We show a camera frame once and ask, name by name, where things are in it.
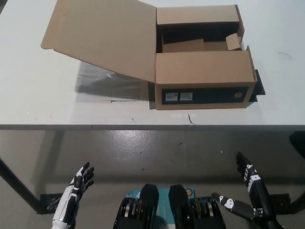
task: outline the white table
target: white table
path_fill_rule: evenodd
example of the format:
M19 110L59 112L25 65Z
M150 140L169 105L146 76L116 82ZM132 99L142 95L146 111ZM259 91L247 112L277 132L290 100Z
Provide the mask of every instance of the white table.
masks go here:
M111 103L129 100L124 97L133 88L138 94L139 81L130 81L127 93L116 98L122 84L110 79L103 84L108 72L40 48L56 0L9 0L0 15L0 129L305 129L303 0L145 2L159 7L237 3L244 44L250 45L266 95L246 109L156 111L146 100ZM91 72L82 73L84 67ZM110 94L94 95L108 83L114 87L105 90Z

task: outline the concrete floor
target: concrete floor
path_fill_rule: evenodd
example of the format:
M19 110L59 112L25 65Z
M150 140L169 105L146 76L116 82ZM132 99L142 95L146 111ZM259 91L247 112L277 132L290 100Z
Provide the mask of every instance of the concrete floor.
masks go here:
M236 171L243 152L263 175L270 193L297 198L305 190L305 161L289 143L290 132L214 131L0 131L0 157L39 196L62 192L85 162L95 184L81 200L77 229L111 229L125 194L146 182L182 183L196 195L217 191L249 202ZM51 228L52 215L37 215L0 179L0 228ZM223 207L228 229L251 228ZM302 229L305 211L279 216L285 228Z

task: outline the open cardboard box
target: open cardboard box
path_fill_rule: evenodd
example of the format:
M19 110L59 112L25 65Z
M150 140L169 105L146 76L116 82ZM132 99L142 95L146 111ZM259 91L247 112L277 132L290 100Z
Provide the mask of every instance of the open cardboard box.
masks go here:
M42 48L156 83L156 108L247 107L256 84L237 5L58 0Z

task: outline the round sticker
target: round sticker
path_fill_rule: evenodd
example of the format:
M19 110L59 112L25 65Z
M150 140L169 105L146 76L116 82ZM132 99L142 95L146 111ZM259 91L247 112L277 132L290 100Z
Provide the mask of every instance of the round sticker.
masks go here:
M243 94L240 93L240 92L238 92L238 93L236 93L236 94L234 95L235 98L240 98L240 97L242 97L242 96L243 96Z
M193 194L193 191L190 188L188 188L186 190L186 193L187 193L187 196L191 196Z

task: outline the box lid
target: box lid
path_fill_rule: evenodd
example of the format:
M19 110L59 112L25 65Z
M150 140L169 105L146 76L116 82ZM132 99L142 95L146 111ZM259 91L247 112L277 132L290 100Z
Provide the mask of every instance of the box lid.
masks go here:
M235 5L166 7L157 9L157 24L239 22Z
M249 51L158 53L156 82L251 83L255 82Z
M156 7L138 0L58 0L41 47L155 82Z

